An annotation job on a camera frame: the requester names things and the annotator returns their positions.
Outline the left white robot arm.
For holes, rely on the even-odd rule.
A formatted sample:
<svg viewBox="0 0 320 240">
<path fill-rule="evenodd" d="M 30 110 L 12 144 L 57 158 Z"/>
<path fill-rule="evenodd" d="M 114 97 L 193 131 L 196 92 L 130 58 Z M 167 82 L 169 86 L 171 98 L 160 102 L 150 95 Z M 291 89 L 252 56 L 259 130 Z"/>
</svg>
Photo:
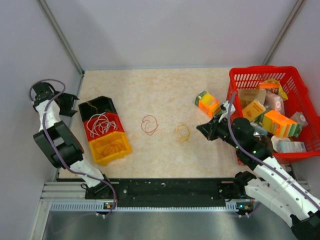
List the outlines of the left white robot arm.
<svg viewBox="0 0 320 240">
<path fill-rule="evenodd" d="M 63 168 L 81 177 L 82 187 L 92 198 L 109 198 L 114 191 L 109 179 L 84 157 L 84 149 L 61 116 L 72 117 L 78 97 L 56 90 L 52 79 L 40 80 L 32 85 L 30 93 L 33 109 L 38 113 L 40 127 L 33 135 L 35 143 L 55 168 Z"/>
</svg>

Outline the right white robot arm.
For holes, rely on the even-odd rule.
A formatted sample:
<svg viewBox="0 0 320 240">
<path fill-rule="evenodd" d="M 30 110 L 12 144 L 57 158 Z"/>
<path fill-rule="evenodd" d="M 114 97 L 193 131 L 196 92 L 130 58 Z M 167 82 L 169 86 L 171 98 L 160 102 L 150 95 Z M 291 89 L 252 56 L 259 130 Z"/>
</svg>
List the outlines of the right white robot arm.
<svg viewBox="0 0 320 240">
<path fill-rule="evenodd" d="M 233 192 L 239 198 L 258 200 L 290 227 L 298 240 L 320 238 L 320 200 L 305 190 L 254 137 L 254 128 L 243 117 L 213 117 L 196 129 L 209 141 L 221 139 L 236 149 L 238 159 L 252 172 L 235 176 Z"/>
</svg>

